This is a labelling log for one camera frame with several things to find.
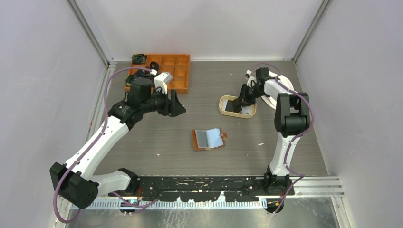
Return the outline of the orange leather card holder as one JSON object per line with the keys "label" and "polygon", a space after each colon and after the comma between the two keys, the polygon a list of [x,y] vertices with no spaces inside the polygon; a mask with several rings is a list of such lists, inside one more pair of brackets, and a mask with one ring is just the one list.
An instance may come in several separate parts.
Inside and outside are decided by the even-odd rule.
{"label": "orange leather card holder", "polygon": [[209,130],[192,129],[192,146],[196,152],[222,148],[225,146],[226,139],[227,134],[221,128]]}

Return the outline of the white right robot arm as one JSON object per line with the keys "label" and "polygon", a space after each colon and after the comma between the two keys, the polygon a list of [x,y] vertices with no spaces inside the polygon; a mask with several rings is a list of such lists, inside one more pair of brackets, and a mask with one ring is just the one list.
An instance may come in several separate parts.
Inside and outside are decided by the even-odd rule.
{"label": "white right robot arm", "polygon": [[252,73],[246,72],[247,83],[241,87],[240,95],[229,106],[236,113],[255,104],[258,97],[266,96],[276,102],[274,127],[278,141],[273,159],[263,176],[263,188],[269,195],[276,195],[290,185],[289,163],[299,138],[313,121],[310,115],[309,97],[284,85],[278,76],[271,77],[267,67]]}

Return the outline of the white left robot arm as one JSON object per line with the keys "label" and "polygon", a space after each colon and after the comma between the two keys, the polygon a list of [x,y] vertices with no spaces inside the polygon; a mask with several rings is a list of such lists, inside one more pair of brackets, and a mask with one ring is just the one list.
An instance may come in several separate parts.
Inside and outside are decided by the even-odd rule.
{"label": "white left robot arm", "polygon": [[164,81],[138,78],[124,99],[110,108],[106,120],[88,142],[64,164],[56,162],[51,166],[55,193],[79,209],[86,209],[97,197],[109,193],[137,194],[140,182],[134,172],[125,168],[97,176],[94,172],[112,147],[143,119],[144,114],[151,112],[176,117],[186,109],[179,102],[176,90],[165,90]]}

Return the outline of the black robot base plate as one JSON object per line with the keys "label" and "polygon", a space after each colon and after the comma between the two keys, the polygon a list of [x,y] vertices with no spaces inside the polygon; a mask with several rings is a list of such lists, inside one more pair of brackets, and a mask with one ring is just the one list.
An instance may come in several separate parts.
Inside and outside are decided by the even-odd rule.
{"label": "black robot base plate", "polygon": [[283,197],[292,181],[289,177],[264,176],[140,176],[134,187],[118,191],[122,197],[138,197],[144,201],[161,202],[217,201],[253,202],[262,197]]}

